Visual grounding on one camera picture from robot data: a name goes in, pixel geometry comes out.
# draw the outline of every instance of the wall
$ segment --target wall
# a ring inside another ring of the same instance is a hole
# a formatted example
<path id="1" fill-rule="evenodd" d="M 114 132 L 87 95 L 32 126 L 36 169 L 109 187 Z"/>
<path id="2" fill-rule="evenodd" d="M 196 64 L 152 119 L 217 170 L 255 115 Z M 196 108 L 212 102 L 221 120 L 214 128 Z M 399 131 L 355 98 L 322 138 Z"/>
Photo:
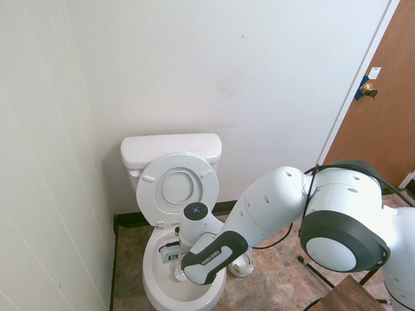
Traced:
<path id="1" fill-rule="evenodd" d="M 0 310 L 109 310 L 114 235 L 62 1 L 0 3 Z"/>
<path id="2" fill-rule="evenodd" d="M 219 201 L 317 159 L 387 0 L 67 1 L 117 213 L 138 211 L 119 146 L 213 132 Z"/>

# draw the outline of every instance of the black baseboard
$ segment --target black baseboard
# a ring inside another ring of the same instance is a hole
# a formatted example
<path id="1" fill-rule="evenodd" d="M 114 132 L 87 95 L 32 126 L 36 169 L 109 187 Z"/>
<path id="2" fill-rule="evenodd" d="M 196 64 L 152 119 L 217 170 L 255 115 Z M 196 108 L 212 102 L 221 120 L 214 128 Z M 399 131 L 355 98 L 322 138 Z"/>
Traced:
<path id="1" fill-rule="evenodd" d="M 227 202 L 218 202 L 213 207 L 212 213 L 215 216 L 227 215 L 231 212 L 236 201 L 227 201 Z M 142 212 L 136 213 L 127 213 L 127 214 L 118 214 L 114 219 L 114 231 L 115 231 L 115 222 L 117 225 L 125 228 L 136 228 L 143 227 L 145 225 L 150 225 Z"/>
<path id="2" fill-rule="evenodd" d="M 409 196 L 411 196 L 412 199 L 415 200 L 415 180 L 412 179 L 409 182 L 409 184 L 407 185 L 407 190 L 408 190 Z"/>
<path id="3" fill-rule="evenodd" d="M 117 268 L 117 248 L 118 248 L 118 221 L 117 215 L 114 214 L 114 224 L 113 229 L 115 233 L 115 251 L 114 251 L 114 264 L 112 266 L 112 281 L 111 281 L 111 299 L 110 299 L 110 311 L 114 307 L 114 287 L 115 287 L 115 270 Z"/>

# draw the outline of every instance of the toilet tank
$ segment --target toilet tank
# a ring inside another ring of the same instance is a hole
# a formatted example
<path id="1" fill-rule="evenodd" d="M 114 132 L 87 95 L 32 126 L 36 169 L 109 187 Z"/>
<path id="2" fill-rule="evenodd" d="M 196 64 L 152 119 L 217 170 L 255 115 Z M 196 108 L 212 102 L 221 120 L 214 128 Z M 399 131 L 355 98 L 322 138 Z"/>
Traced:
<path id="1" fill-rule="evenodd" d="M 127 137 L 121 143 L 121 157 L 134 192 L 143 169 L 167 154 L 189 152 L 205 159 L 217 172 L 222 142 L 213 133 Z"/>

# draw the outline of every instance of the white toilet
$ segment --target white toilet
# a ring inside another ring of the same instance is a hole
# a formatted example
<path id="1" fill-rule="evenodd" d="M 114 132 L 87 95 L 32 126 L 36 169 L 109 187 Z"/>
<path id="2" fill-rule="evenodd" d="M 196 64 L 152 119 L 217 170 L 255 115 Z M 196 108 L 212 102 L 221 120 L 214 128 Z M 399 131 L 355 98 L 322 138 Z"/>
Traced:
<path id="1" fill-rule="evenodd" d="M 219 301 L 226 269 L 210 285 L 178 281 L 175 263 L 161 262 L 159 248 L 177 241 L 174 228 L 189 203 L 216 203 L 222 144 L 215 134 L 128 137 L 121 156 L 143 216 L 154 226 L 143 259 L 143 283 L 158 311 L 208 311 Z"/>

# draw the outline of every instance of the wooden door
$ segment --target wooden door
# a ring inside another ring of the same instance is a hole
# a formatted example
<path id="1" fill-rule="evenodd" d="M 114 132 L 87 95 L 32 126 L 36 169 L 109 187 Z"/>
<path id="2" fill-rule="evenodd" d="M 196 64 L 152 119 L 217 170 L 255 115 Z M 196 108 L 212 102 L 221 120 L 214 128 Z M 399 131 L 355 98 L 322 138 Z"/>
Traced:
<path id="1" fill-rule="evenodd" d="M 360 159 L 398 186 L 415 168 L 415 1 L 401 0 L 366 72 L 375 99 L 353 100 L 325 164 Z"/>

